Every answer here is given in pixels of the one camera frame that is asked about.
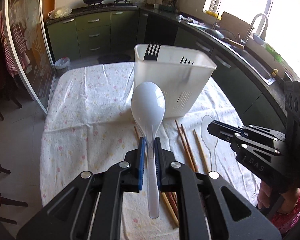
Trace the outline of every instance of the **fork tines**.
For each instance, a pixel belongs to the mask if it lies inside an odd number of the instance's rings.
[[[155,47],[154,47],[154,43],[148,44],[148,47],[147,47],[147,50],[146,50],[143,60],[155,60],[156,61],[158,59],[160,46],[161,46],[161,44],[158,44],[158,43],[155,45]]]
[[[181,61],[180,61],[180,64],[188,64],[188,65],[190,65],[191,60],[189,60],[188,63],[187,63],[187,60],[188,60],[188,59],[186,58],[185,61],[183,61],[184,58],[185,58],[185,57],[182,57],[182,59],[181,59]]]

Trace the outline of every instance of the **trash can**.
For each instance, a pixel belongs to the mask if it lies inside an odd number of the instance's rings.
[[[61,77],[64,73],[66,73],[69,70],[70,65],[71,61],[68,57],[58,59],[54,64],[54,67],[57,71],[57,76]]]

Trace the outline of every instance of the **chopstick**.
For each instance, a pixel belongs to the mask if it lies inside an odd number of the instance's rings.
[[[187,137],[187,134],[186,134],[186,130],[185,130],[185,128],[183,127],[183,124],[181,124],[181,129],[182,129],[183,134],[185,135],[185,138],[186,138],[186,142],[187,142],[187,145],[188,145],[190,158],[191,158],[192,164],[193,164],[193,166],[194,166],[194,170],[193,170],[193,171],[199,172],[198,166],[197,166],[197,164],[196,164],[196,162],[195,162],[195,158],[194,158],[194,156],[193,156],[193,153],[192,153],[192,150],[191,150],[191,147],[190,147],[190,143],[189,143],[189,141],[188,141],[188,137]]]
[[[138,128],[135,126],[134,130],[136,132],[136,135],[138,137],[138,140],[140,139],[140,135],[138,132]],[[168,208],[168,211],[174,221],[174,223],[176,224],[177,227],[179,227],[179,221],[178,221],[178,208],[177,208],[177,201],[174,195],[174,192],[161,192],[161,196]]]
[[[175,215],[175,213],[174,213],[174,211],[173,211],[173,208],[171,207],[171,204],[170,204],[170,202],[169,202],[169,200],[168,200],[166,194],[165,194],[165,193],[161,193],[161,196],[162,196],[163,201],[164,201],[164,203],[166,204],[166,206],[167,206],[167,208],[168,208],[168,210],[169,210],[169,213],[170,213],[170,215],[171,215],[171,217],[172,217],[172,219],[173,219],[173,222],[175,223],[175,225],[176,225],[177,227],[179,227],[179,221],[178,221],[178,218],[176,217],[176,215]]]
[[[179,132],[179,135],[180,135],[180,138],[181,138],[183,147],[184,147],[185,152],[186,152],[186,156],[188,157],[188,163],[189,163],[189,166],[190,166],[191,170],[194,171],[194,170],[195,170],[195,169],[194,169],[194,164],[193,164],[193,162],[192,162],[192,159],[191,159],[189,150],[188,150],[188,148],[187,148],[187,146],[186,146],[185,140],[183,139],[182,132],[181,132],[181,130],[180,130],[180,127],[179,127],[179,125],[178,125],[177,120],[174,120],[174,121],[176,122],[177,129],[178,129],[178,132]]]
[[[200,156],[201,156],[201,161],[202,161],[202,164],[203,164],[204,172],[205,172],[205,174],[208,174],[209,171],[210,171],[210,169],[209,169],[209,166],[208,166],[206,155],[204,154],[204,150],[202,148],[202,145],[201,145],[199,136],[197,135],[197,132],[195,130],[193,130],[193,133],[194,133],[194,137],[195,137],[195,139],[197,141],[197,145],[198,145],[198,148],[199,148],[199,152],[200,152]]]
[[[138,129],[137,129],[136,126],[134,127],[134,130],[135,130],[136,135],[137,135],[137,140],[139,141],[140,140],[140,135],[139,135],[139,132],[138,132]]]

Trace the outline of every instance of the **floral tablecloth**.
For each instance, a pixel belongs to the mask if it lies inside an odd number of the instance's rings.
[[[123,160],[127,151],[138,147],[130,109],[133,73],[134,63],[126,62],[79,68],[61,76],[42,135],[43,205],[82,171],[106,171]],[[210,78],[191,110],[178,119],[187,130],[199,172],[203,168],[192,131],[196,129],[200,134],[201,120],[206,114],[234,126],[242,125],[234,107]],[[157,135],[163,149],[172,151],[176,160],[186,163],[174,119],[164,119]],[[216,155],[218,172],[256,204],[260,180],[236,162],[229,143],[219,140]],[[146,188],[145,176],[142,192],[124,193],[121,239],[178,239],[178,229],[173,228],[163,202],[159,218],[149,218]]]

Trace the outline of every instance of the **doormat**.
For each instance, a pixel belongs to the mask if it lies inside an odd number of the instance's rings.
[[[99,64],[110,64],[110,63],[118,63],[118,62],[128,62],[131,60],[131,57],[126,54],[113,54],[101,56],[98,58]]]

